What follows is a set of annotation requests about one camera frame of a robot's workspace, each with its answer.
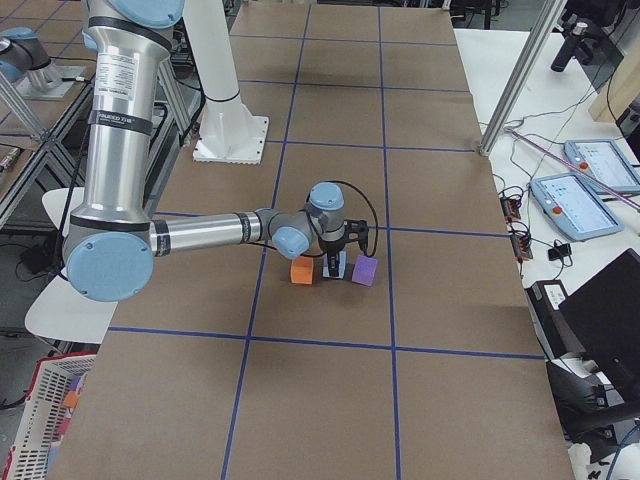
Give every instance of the white label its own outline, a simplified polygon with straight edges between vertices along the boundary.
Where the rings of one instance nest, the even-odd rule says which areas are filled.
[[[97,95],[133,100],[138,75],[138,60],[111,53],[98,54]]]
[[[545,285],[544,289],[553,309],[559,310],[560,304],[566,300],[562,287],[560,285]]]

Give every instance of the basket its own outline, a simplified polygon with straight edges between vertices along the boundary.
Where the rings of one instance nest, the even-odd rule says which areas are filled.
[[[77,353],[38,362],[2,480],[46,478],[49,446],[60,440],[56,431],[67,410],[62,401],[71,381],[91,370],[95,358],[93,353]]]

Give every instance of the white base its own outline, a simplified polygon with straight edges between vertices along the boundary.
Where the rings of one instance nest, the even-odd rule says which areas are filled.
[[[197,162],[259,164],[269,118],[254,117],[242,103],[229,107],[232,108],[226,111],[205,111],[193,159]]]
[[[59,66],[57,65],[60,76],[63,78],[75,78],[82,76],[86,71],[86,67],[74,67],[74,66]],[[20,92],[22,98],[27,100],[63,100],[69,93],[71,87],[75,85],[75,82],[62,82],[55,88],[52,88],[48,92],[42,92],[33,88],[28,78],[22,79],[18,84],[17,90]]]

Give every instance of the white table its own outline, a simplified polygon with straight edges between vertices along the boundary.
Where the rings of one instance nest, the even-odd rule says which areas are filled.
[[[513,66],[527,39],[526,32],[456,30],[462,61],[467,74],[469,87],[474,97],[478,121],[489,122],[491,114],[502,94]],[[589,80],[575,59],[562,73],[552,71],[549,66],[557,54],[563,39],[560,34],[552,34],[538,62],[518,99],[509,119],[520,119],[525,115],[542,112],[558,112],[577,103],[585,94],[593,92]],[[591,119],[588,108],[596,95],[592,94],[584,103],[565,113],[544,115],[531,118],[519,129],[523,134],[536,133],[557,142],[590,138],[618,138],[620,131],[611,123],[596,123]],[[571,120],[558,134],[563,124]],[[535,142],[549,147],[551,144],[539,138]],[[529,178],[509,161],[513,138],[502,136],[491,152],[493,171],[503,177],[507,186],[518,185],[526,189]],[[616,141],[623,153],[632,163],[638,163],[625,140]],[[552,145],[553,152],[561,154],[560,145]],[[535,173],[535,177],[544,177],[567,172],[568,169],[555,160],[545,158],[533,148],[522,144],[515,145],[515,161],[526,171]],[[496,179],[498,190],[502,182]],[[620,202],[610,202],[608,206],[624,223],[624,231],[615,235],[596,238],[586,242],[573,242],[574,265],[565,268],[560,279],[571,294],[594,274],[610,263],[622,251],[629,247],[640,247],[640,215]],[[529,205],[528,196],[521,207],[523,221],[530,225],[533,238],[546,243],[555,239],[567,242],[565,238],[544,215],[539,205],[533,201]],[[547,280],[559,272],[560,262],[547,260],[548,247],[534,242],[532,250],[534,260],[523,265],[523,285],[529,287],[537,280]],[[587,471],[575,468],[578,480],[587,478]],[[633,473],[640,471],[640,448],[637,445],[626,448],[616,465],[613,479],[634,478]]]

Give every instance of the white stand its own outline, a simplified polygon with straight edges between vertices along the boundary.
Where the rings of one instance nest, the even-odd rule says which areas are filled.
[[[184,21],[207,104],[193,158],[260,163],[269,119],[254,117],[240,98],[221,0],[190,0]]]

